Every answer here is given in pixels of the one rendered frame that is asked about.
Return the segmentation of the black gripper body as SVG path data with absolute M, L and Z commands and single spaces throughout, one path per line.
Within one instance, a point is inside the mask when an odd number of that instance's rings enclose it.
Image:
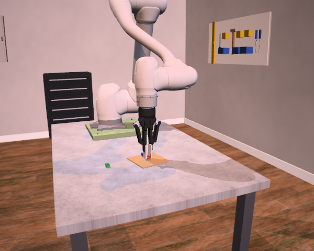
M 147 128 L 150 127 L 150 120 L 153 121 L 153 125 L 156 122 L 156 117 L 155 117 L 155 107 L 151 109 L 142 109 L 138 108 L 138 114 L 139 114 L 139 124 L 144 128 L 144 122 L 147 121 L 148 125 Z

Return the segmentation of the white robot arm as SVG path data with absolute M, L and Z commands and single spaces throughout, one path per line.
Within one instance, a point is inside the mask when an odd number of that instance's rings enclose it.
M 90 127 L 98 131 L 124 129 L 121 115 L 138 113 L 138 108 L 157 106 L 157 92 L 193 87 L 197 72 L 187 66 L 162 44 L 152 38 L 153 24 L 167 8 L 167 0 L 108 0 L 122 29 L 135 40 L 132 80 L 126 90 L 114 83 L 101 85 L 96 96 L 98 121 Z M 132 19 L 132 13 L 136 24 Z M 151 51 L 163 61 L 159 67 Z M 145 57 L 149 56 L 149 57 Z M 135 69 L 134 69 L 135 68 Z

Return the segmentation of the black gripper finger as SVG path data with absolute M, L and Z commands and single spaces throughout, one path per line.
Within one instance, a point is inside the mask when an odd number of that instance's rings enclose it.
M 133 123 L 133 126 L 136 130 L 138 143 L 142 145 L 144 159 L 147 159 L 147 125 L 148 125 L 148 122 L 145 121 L 144 128 L 142 127 L 142 137 L 141 137 L 141 133 L 139 129 L 139 121 L 137 121 L 136 123 Z
M 158 132 L 159 132 L 159 126 L 161 124 L 161 121 L 156 120 L 154 131 L 153 130 L 153 121 L 150 120 L 150 127 L 148 128 L 148 155 L 150 158 L 152 158 L 152 150 L 153 150 L 153 144 L 157 141 Z

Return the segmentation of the orange flat mat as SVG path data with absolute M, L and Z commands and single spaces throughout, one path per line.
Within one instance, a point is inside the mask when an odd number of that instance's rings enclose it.
M 140 166 L 141 168 L 147 168 L 150 166 L 169 162 L 169 160 L 167 160 L 167 159 L 165 159 L 165 158 L 163 158 L 163 157 L 161 157 L 155 153 L 152 153 L 152 158 L 149 160 L 144 159 L 143 156 L 141 156 L 141 155 L 129 157 L 127 159 L 130 160 L 131 162 L 135 163 L 136 165 Z

